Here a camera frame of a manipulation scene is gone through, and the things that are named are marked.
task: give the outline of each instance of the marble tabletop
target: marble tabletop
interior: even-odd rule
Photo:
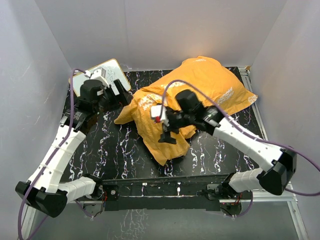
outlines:
[[[241,81],[237,67],[228,67]],[[168,74],[170,70],[126,72],[131,93],[146,87]],[[248,156],[208,133],[197,131],[188,139],[186,156],[168,160],[164,166],[153,158],[137,133],[134,121],[114,124],[121,109],[100,115],[84,142],[78,147],[64,171],[61,182],[69,182],[89,173],[102,179],[156,178],[206,174],[229,174],[257,166]],[[261,136],[252,107],[233,115],[235,120]]]

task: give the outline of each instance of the folded garment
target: folded garment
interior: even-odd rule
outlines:
[[[176,139],[177,144],[158,142],[162,133],[162,125],[154,124],[150,117],[150,107],[161,103],[164,89],[168,83],[176,79],[184,80],[199,88],[229,115],[249,107],[258,98],[217,60],[204,56],[185,60],[181,66],[156,82],[136,91],[131,103],[123,108],[114,123],[126,124],[134,121],[144,144],[162,166],[167,160],[186,155],[190,147],[186,139],[191,138],[196,130],[196,127],[191,125],[181,128],[178,134],[172,132],[171,136]],[[166,93],[165,105],[173,110],[181,110],[175,96],[185,89],[195,92],[206,107],[211,105],[200,93],[181,82],[170,85]]]

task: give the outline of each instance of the gray floor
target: gray floor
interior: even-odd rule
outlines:
[[[34,228],[43,218],[36,213]],[[71,203],[48,218],[33,240],[297,240],[286,202],[257,202],[232,220],[203,210],[123,210],[103,212],[93,221]]]

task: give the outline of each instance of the orange cloth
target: orange cloth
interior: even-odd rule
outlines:
[[[248,91],[232,72],[221,66],[217,60],[204,56],[185,60],[181,66],[158,81],[136,91],[131,103],[123,108],[114,123],[126,124],[135,121],[138,134],[143,138],[144,144],[155,160],[162,166],[169,159],[186,155],[190,147],[186,139],[192,137],[196,130],[196,127],[191,125],[181,128],[178,134],[172,132],[171,136],[176,139],[177,144],[158,142],[162,133],[162,125],[155,124],[151,119],[150,107],[161,103],[165,87],[176,79],[184,80],[199,88],[229,115],[249,107],[258,98],[257,95]],[[175,82],[169,87],[165,105],[173,110],[180,110],[175,96],[185,89],[195,92],[203,105],[211,105],[192,87],[180,82]]]

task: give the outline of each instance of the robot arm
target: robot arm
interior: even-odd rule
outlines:
[[[27,204],[53,218],[63,211],[67,203],[98,190],[100,180],[94,176],[82,176],[71,182],[60,183],[62,174],[80,143],[86,138],[91,127],[97,123],[98,114],[128,105],[132,99],[124,88],[124,84],[128,83],[122,83],[119,79],[108,82],[105,78],[105,69],[99,68],[92,74],[86,71],[86,76],[89,79],[80,87],[80,96],[74,106],[73,125],[68,139],[59,146],[69,129],[70,110],[64,113],[55,139],[39,167],[27,182],[20,181],[15,187],[15,191],[23,198],[39,171],[45,167],[43,174],[27,196]],[[46,165],[48,157],[57,148],[56,154]]]
[[[281,149],[278,146],[261,143],[243,133],[246,132],[257,139],[248,129],[237,124],[241,131],[237,130],[230,121],[215,107],[204,107],[196,94],[190,90],[184,90],[176,95],[176,100],[181,111],[174,111],[170,107],[162,109],[161,119],[157,119],[161,113],[161,105],[151,107],[151,118],[156,122],[162,122],[163,133],[160,143],[176,144],[171,137],[171,132],[179,133],[179,128],[189,125],[196,126],[214,137],[222,139],[235,148],[248,155],[260,168],[245,172],[236,172],[215,190],[215,194],[227,194],[234,196],[247,190],[265,189],[271,194],[281,195],[296,171],[296,154],[290,150]]]

